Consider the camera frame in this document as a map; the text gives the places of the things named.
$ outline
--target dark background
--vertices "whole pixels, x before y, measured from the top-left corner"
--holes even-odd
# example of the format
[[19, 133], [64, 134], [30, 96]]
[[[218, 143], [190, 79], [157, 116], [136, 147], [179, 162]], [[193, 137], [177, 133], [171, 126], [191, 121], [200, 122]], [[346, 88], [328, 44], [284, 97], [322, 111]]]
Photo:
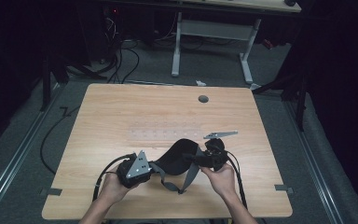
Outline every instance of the dark background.
[[[292, 74], [308, 78], [307, 90], [319, 120], [358, 193], [358, 1], [299, 4], [302, 15], [327, 21], [264, 19], [256, 43], [268, 39], [274, 45], [294, 44], [277, 78]], [[0, 1], [0, 133], [41, 78], [47, 52], [85, 65], [107, 57], [102, 8]], [[154, 30], [165, 34], [170, 29], [174, 16], [140, 8], [122, 8], [120, 13], [126, 34], [148, 44], [158, 37]]]

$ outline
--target metal rail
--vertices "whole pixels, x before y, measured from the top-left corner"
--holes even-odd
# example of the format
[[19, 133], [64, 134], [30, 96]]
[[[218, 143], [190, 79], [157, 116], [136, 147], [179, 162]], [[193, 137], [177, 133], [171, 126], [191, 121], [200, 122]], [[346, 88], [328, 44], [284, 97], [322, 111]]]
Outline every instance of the metal rail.
[[58, 98], [60, 93], [62, 92], [63, 87], [59, 84], [56, 84], [53, 89], [53, 99], [46, 108], [45, 111], [40, 111], [37, 115], [36, 119], [34, 120], [31, 128], [28, 130], [25, 137], [22, 139], [19, 147], [17, 148], [16, 153], [14, 154], [13, 158], [7, 165], [7, 168], [0, 176], [0, 202], [2, 198], [5, 196], [5, 193], [10, 186], [11, 182], [13, 181], [14, 177], [16, 176], [17, 172], [20, 170], [22, 163], [24, 162], [28, 152], [31, 149], [32, 143], [34, 141], [34, 137], [36, 133], [39, 131], [40, 126], [42, 125], [43, 121], [45, 120], [46, 115], [48, 114], [51, 106], [53, 105], [54, 101]]
[[297, 136], [301, 142], [304, 157], [308, 168], [310, 169], [310, 175], [313, 179], [316, 189], [318, 190], [319, 196], [321, 197], [322, 203], [324, 205], [324, 209], [330, 219], [331, 223], [334, 224], [343, 224], [341, 214], [336, 206], [333, 195], [328, 187], [324, 176], [319, 169], [318, 163], [313, 156], [312, 150], [310, 148], [310, 144], [308, 143], [307, 137], [304, 132], [301, 132], [296, 124], [296, 112], [293, 109], [293, 106], [290, 102], [283, 102], [283, 105], [286, 109], [286, 112], [291, 117], [291, 122], [293, 126], [296, 128]]

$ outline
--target gray tape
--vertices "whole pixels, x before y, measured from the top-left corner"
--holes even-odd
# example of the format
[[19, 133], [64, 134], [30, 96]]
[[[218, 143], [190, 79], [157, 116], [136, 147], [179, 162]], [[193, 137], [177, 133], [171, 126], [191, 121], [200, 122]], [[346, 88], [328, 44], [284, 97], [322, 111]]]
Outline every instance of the gray tape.
[[275, 185], [275, 190], [284, 190], [287, 194], [294, 193], [292, 188], [288, 188], [286, 185]]
[[42, 188], [39, 192], [41, 196], [47, 196], [47, 195], [56, 195], [60, 196], [62, 192], [62, 189], [45, 189]]

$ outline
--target wooden table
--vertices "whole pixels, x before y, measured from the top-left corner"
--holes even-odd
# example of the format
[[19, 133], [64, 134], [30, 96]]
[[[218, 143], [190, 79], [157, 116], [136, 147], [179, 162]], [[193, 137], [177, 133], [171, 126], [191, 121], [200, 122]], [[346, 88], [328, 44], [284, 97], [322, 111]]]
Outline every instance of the wooden table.
[[[199, 96], [209, 98], [201, 103]], [[91, 84], [77, 115], [42, 215], [45, 219], [81, 219], [90, 206], [95, 181], [113, 159], [144, 150], [152, 161], [178, 139], [205, 149], [202, 136], [238, 131], [222, 138], [241, 165], [249, 211], [255, 217], [289, 217], [292, 208], [282, 185], [254, 96], [245, 88]], [[182, 186], [185, 175], [168, 176]], [[205, 174], [199, 173], [178, 195], [160, 184], [159, 175], [140, 185], [107, 218], [230, 217]]]

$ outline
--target metal tool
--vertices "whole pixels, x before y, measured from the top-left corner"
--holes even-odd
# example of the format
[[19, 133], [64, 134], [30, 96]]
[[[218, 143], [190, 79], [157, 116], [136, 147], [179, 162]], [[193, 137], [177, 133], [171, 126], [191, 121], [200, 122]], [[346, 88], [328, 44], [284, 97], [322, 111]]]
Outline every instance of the metal tool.
[[221, 138], [221, 137], [225, 137], [225, 136], [229, 136], [229, 135], [233, 135], [233, 134], [237, 134], [238, 131], [234, 131], [234, 132], [226, 132], [226, 133], [210, 133], [206, 136], [204, 136], [204, 139], [213, 139], [213, 138]]

